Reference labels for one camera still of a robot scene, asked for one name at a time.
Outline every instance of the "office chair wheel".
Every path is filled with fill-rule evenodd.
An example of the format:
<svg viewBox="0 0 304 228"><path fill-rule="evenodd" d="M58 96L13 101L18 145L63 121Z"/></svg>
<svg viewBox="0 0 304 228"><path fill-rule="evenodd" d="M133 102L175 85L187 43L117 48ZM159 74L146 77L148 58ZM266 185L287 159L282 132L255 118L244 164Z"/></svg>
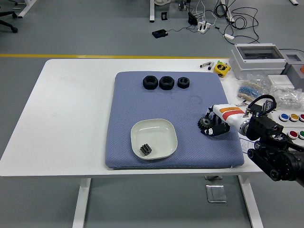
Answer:
<svg viewBox="0 0 304 228"><path fill-rule="evenodd" d="M15 27L12 27L11 30L13 31L13 33L17 33L18 32L18 29L15 28Z"/></svg>

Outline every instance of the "black hex nut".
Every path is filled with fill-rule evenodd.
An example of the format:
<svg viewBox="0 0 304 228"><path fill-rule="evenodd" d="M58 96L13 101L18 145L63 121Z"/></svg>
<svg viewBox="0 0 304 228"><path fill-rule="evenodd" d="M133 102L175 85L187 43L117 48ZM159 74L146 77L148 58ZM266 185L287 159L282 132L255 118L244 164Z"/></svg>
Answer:
<svg viewBox="0 0 304 228"><path fill-rule="evenodd" d="M145 89L153 90L158 86L158 80L155 76L148 75L143 79L142 84Z"/></svg>
<svg viewBox="0 0 304 228"><path fill-rule="evenodd" d="M160 88L170 90L174 86L174 79L170 76L164 76L160 79Z"/></svg>
<svg viewBox="0 0 304 228"><path fill-rule="evenodd" d="M177 81L177 86L179 88L185 89L190 85L190 80L187 77L180 77Z"/></svg>

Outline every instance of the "yellow tape measure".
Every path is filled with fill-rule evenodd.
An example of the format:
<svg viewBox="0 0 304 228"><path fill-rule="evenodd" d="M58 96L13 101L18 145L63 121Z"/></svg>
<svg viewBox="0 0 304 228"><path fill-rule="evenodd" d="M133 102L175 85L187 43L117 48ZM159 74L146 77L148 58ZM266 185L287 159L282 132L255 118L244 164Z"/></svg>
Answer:
<svg viewBox="0 0 304 228"><path fill-rule="evenodd" d="M217 73L218 76L220 77L224 77L227 72L231 69L231 67L229 67L226 64L223 64L222 62L218 62L215 66L214 66L214 73Z"/></svg>

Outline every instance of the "black gear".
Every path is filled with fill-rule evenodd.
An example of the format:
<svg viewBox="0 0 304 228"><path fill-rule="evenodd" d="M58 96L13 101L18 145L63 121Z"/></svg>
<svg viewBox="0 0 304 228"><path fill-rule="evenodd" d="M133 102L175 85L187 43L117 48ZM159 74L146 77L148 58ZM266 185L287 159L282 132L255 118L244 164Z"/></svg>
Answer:
<svg viewBox="0 0 304 228"><path fill-rule="evenodd" d="M201 130L209 129L209 128L213 127L212 120L208 117L202 117L202 118L199 119L198 127Z"/></svg>

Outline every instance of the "white plate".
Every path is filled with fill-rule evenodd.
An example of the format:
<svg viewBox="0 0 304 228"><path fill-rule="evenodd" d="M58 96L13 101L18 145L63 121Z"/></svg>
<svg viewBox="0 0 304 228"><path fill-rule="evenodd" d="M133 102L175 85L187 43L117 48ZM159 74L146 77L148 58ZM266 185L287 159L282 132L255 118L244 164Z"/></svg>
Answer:
<svg viewBox="0 0 304 228"><path fill-rule="evenodd" d="M165 158L177 148L177 137L173 125L164 119L143 120L131 129L131 143L134 153L145 160ZM148 144L152 152L144 155L140 148Z"/></svg>

